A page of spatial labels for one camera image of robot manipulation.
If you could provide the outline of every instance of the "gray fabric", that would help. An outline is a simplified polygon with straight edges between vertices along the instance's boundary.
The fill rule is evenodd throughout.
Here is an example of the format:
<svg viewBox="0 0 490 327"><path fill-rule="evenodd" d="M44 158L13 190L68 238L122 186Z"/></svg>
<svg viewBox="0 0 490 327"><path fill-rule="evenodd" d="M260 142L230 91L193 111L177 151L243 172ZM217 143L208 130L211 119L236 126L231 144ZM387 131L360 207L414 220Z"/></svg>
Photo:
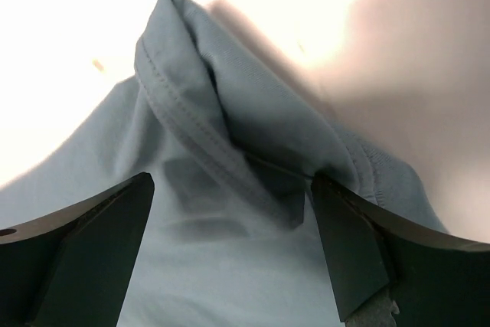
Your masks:
<svg viewBox="0 0 490 327"><path fill-rule="evenodd" d="M409 166L310 109L192 1L158 0L135 67L51 157L0 192L2 228L152 174L120 326L341 325L310 204L298 211L301 183L237 146L307 175L326 171L440 228Z"/></svg>

